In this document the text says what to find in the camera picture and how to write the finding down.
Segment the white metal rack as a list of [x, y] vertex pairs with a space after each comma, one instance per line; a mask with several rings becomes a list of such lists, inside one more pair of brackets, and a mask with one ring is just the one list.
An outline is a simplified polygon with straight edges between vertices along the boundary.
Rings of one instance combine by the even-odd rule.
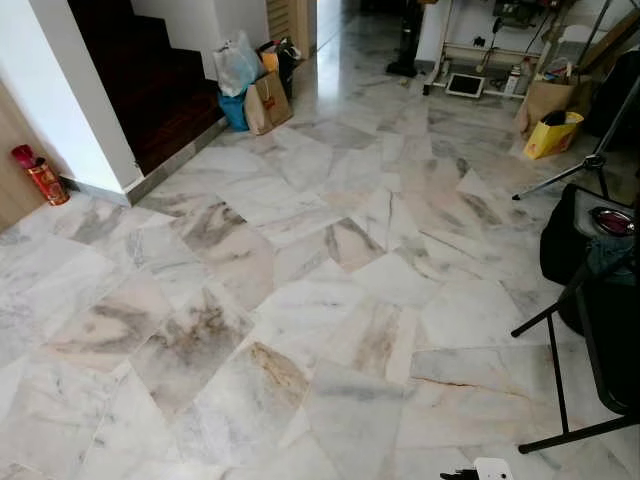
[[[416, 67], [425, 74], [421, 92], [442, 90], [449, 73], [488, 79], [483, 95], [525, 99], [550, 49], [549, 35], [561, 26], [556, 1], [433, 0], [424, 5]], [[524, 76], [516, 95], [503, 93], [509, 69]]]

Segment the blue bag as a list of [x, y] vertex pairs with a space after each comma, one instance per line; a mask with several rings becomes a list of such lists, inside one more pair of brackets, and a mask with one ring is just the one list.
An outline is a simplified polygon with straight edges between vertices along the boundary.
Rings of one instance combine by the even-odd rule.
[[248, 123], [246, 113], [244, 113], [244, 100], [246, 100], [247, 91], [242, 91], [237, 96], [224, 95], [219, 93], [218, 105], [227, 119], [227, 125], [230, 131], [246, 132], [250, 131], [250, 123]]

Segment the yellow paper bag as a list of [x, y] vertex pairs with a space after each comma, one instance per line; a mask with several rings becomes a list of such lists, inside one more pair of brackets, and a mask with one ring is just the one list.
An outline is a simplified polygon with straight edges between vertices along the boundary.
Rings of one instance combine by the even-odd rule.
[[585, 116], [576, 111], [550, 111], [532, 128], [524, 146], [524, 155], [529, 159], [539, 159], [562, 154], [571, 146], [584, 119]]

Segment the small brown paper bag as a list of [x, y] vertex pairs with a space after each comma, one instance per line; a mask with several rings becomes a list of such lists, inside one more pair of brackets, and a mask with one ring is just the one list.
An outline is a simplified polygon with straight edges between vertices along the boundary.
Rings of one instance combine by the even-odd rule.
[[244, 96], [244, 118], [250, 132], [259, 136], [273, 131], [292, 118], [291, 104], [278, 72], [270, 70], [247, 88]]

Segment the white plastic bag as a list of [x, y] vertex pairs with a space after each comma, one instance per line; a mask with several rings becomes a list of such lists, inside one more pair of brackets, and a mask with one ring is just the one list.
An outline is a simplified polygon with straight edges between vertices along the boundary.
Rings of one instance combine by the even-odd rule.
[[268, 73], [244, 31], [238, 31], [236, 36], [212, 51], [212, 63], [221, 95], [227, 97], [242, 95], [251, 84]]

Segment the large brown paper bag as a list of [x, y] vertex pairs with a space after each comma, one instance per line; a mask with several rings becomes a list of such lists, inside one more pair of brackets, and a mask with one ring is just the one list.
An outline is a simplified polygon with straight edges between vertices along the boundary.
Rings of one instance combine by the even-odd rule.
[[544, 115], [564, 110], [567, 113], [588, 115], [591, 96], [593, 96], [593, 78], [579, 76], [567, 83], [556, 83], [535, 79], [530, 84], [525, 99], [521, 102], [515, 116], [515, 128], [524, 140], [529, 138], [535, 124]]

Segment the teal cloth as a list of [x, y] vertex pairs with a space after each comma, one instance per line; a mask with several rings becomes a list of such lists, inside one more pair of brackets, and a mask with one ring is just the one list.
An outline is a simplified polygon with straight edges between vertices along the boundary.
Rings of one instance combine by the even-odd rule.
[[635, 236], [591, 239], [586, 265], [591, 274], [621, 276], [635, 273]]

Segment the dark wooden staircase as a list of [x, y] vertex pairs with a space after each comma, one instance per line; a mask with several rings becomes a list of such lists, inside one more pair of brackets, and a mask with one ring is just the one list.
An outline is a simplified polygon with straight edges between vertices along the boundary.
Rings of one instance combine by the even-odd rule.
[[163, 19], [131, 0], [67, 0], [143, 174], [223, 119], [201, 55], [170, 45]]

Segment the dark red bowl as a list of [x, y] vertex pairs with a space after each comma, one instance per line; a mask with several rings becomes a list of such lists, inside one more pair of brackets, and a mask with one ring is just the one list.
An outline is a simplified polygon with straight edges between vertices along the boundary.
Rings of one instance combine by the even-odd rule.
[[593, 207], [589, 211], [589, 220], [591, 227], [608, 236], [628, 237], [636, 233], [636, 224], [632, 216], [612, 207]]

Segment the black backpack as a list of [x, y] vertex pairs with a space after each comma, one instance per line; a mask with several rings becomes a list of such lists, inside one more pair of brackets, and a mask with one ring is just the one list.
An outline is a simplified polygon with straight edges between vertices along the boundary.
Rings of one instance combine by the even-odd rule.
[[590, 256], [594, 237], [579, 229], [579, 218], [589, 206], [580, 197], [593, 198], [594, 193], [577, 186], [566, 186], [554, 207], [547, 225], [540, 234], [539, 266], [545, 279], [562, 285], [552, 305], [545, 307], [531, 320], [536, 323], [559, 321], [582, 338], [590, 339], [596, 332], [595, 320], [600, 316], [604, 283], [591, 269]]

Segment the black upright vacuum cleaner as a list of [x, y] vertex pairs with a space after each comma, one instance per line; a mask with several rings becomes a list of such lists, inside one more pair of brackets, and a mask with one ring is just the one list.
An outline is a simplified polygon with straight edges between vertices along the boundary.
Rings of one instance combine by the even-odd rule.
[[385, 67], [389, 76], [416, 77], [416, 52], [419, 49], [420, 29], [424, 6], [420, 0], [403, 0], [399, 18], [399, 41], [394, 58]]

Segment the red cylindrical tin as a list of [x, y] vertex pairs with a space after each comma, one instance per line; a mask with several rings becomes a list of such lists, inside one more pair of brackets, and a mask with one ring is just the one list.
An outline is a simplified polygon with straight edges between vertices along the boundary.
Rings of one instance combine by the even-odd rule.
[[61, 184], [59, 174], [56, 174], [49, 161], [45, 157], [38, 156], [31, 146], [26, 143], [15, 146], [10, 151], [10, 155], [14, 157], [20, 168], [26, 170], [33, 183], [36, 184], [38, 191], [51, 206], [64, 205], [69, 200], [69, 195]]

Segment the black tripod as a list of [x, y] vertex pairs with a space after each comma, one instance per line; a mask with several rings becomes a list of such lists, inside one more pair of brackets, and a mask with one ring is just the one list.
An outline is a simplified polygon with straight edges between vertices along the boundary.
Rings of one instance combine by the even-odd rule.
[[605, 179], [604, 173], [604, 165], [607, 164], [607, 157], [605, 157], [605, 151], [607, 151], [607, 147], [609, 143], [612, 142], [614, 138], [614, 134], [620, 131], [620, 125], [623, 122], [623, 118], [625, 118], [628, 113], [628, 109], [631, 108], [632, 105], [636, 104], [637, 97], [639, 97], [639, 87], [640, 87], [640, 79], [636, 78], [634, 82], [632, 82], [630, 91], [628, 91], [627, 96], [625, 97], [625, 101], [622, 102], [620, 108], [618, 108], [616, 115], [613, 116], [611, 123], [609, 123], [608, 131], [605, 132], [604, 136], [600, 137], [598, 142], [596, 142], [596, 146], [591, 154], [586, 156], [581, 163], [577, 165], [571, 166], [563, 172], [553, 175], [548, 179], [543, 180], [535, 186], [531, 186], [526, 189], [526, 191], [522, 191], [517, 193], [517, 195], [512, 195], [511, 198], [513, 201], [520, 201], [522, 197], [529, 196], [531, 193], [535, 193], [540, 191], [540, 189], [545, 189], [550, 186], [553, 186], [554, 183], [561, 182], [561, 180], [566, 180], [572, 175], [575, 175], [580, 172], [594, 172], [596, 174], [596, 179], [598, 179], [599, 184], [599, 195], [604, 197], [605, 200], [611, 200], [611, 196], [609, 196], [607, 179]]

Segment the white framed tablet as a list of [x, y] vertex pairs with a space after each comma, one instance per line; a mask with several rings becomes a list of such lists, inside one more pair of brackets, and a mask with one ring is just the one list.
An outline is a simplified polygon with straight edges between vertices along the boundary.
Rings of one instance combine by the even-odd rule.
[[479, 97], [483, 96], [486, 83], [488, 83], [488, 79], [484, 76], [449, 73], [447, 82], [445, 82], [445, 93], [466, 97], [466, 99], [479, 99]]

